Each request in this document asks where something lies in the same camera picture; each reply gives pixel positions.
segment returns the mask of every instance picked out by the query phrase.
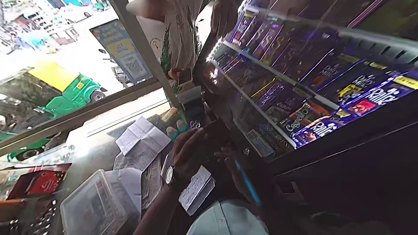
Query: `pen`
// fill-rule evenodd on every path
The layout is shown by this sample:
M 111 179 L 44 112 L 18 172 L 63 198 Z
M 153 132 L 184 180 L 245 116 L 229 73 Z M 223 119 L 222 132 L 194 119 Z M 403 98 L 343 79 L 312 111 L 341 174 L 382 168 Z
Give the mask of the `pen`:
M 252 185 L 251 181 L 248 179 L 247 175 L 245 174 L 244 170 L 241 168 L 237 160 L 235 160 L 235 165 L 237 165 L 237 169 L 241 173 L 241 176 L 244 179 L 244 183 L 247 186 L 247 189 L 250 191 L 250 195 L 252 199 L 255 201 L 255 204 L 258 207 L 261 206 L 260 197 L 258 196 L 257 192 L 255 191 L 254 186 Z

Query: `transparent plastic box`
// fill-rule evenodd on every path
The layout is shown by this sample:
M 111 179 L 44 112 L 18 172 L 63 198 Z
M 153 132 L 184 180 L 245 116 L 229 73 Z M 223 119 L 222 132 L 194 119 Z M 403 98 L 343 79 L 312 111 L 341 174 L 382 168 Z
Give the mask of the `transparent plastic box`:
M 60 205 L 66 235 L 113 235 L 127 215 L 103 170 L 92 174 Z

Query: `white bottle cap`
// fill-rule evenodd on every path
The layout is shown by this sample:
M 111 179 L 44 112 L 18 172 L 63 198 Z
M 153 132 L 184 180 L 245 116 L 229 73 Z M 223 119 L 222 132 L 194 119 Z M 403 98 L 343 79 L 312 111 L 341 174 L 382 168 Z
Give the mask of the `white bottle cap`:
M 177 129 L 179 131 L 183 131 L 187 129 L 186 124 L 181 119 L 177 120 Z
M 169 126 L 167 127 L 167 135 L 169 137 L 175 137 L 177 135 L 177 130 Z

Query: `person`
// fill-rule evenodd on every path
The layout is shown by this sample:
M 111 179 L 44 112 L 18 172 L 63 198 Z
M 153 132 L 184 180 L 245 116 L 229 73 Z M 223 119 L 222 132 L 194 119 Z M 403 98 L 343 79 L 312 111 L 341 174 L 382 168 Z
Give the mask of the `person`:
M 178 198 L 204 160 L 202 157 L 194 156 L 193 153 L 196 152 L 198 143 L 205 138 L 203 128 L 189 130 L 177 137 L 173 149 L 172 166 L 175 172 L 173 175 L 176 176 L 175 182 L 171 180 L 169 184 L 165 183 L 139 221 L 140 224 L 134 235 L 167 234 L 174 211 L 180 206 Z M 256 206 L 237 172 L 235 160 L 240 159 L 236 152 L 223 148 L 222 152 L 215 153 L 215 156 L 224 159 L 227 168 L 231 171 L 235 186 L 252 206 L 238 200 L 216 201 L 195 220 L 188 235 L 299 234 L 299 229 L 291 221 L 287 221 L 283 215 L 274 210 L 269 196 L 260 194 L 263 204 Z
M 199 53 L 195 21 L 208 0 L 133 0 L 126 9 L 134 14 L 164 72 L 178 80 L 193 68 Z M 215 0 L 212 31 L 218 38 L 234 29 L 238 18 L 235 0 Z

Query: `wristwatch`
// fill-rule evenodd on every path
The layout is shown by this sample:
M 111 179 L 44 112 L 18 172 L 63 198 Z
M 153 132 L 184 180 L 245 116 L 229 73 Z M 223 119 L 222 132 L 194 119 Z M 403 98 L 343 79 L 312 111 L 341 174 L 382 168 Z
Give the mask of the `wristwatch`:
M 174 166 L 170 166 L 166 172 L 166 184 L 176 190 L 183 191 L 188 183 L 182 180 L 176 172 Z

